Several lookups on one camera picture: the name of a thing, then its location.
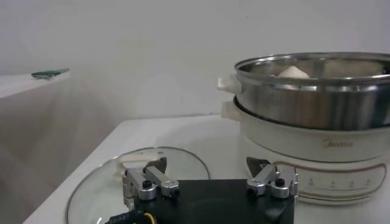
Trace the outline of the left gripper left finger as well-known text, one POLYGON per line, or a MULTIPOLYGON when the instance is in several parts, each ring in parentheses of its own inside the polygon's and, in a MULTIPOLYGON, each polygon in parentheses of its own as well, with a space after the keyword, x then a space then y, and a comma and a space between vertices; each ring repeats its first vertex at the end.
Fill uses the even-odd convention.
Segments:
POLYGON ((178 180, 165 175, 167 160, 162 157, 149 161, 145 167, 127 167, 121 163, 123 202, 128 208, 135 207, 135 199, 152 201, 157 198, 157 191, 163 197, 176 199, 180 195, 178 180))

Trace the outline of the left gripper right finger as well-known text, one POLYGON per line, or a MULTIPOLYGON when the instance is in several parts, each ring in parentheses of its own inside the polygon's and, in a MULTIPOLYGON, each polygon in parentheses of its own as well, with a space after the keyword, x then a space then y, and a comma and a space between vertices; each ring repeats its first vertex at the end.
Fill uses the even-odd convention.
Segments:
POLYGON ((299 174, 292 166, 278 166, 268 160, 246 158, 251 177, 246 181, 247 190, 256 197, 270 194, 274 198, 297 198, 299 195, 299 174))

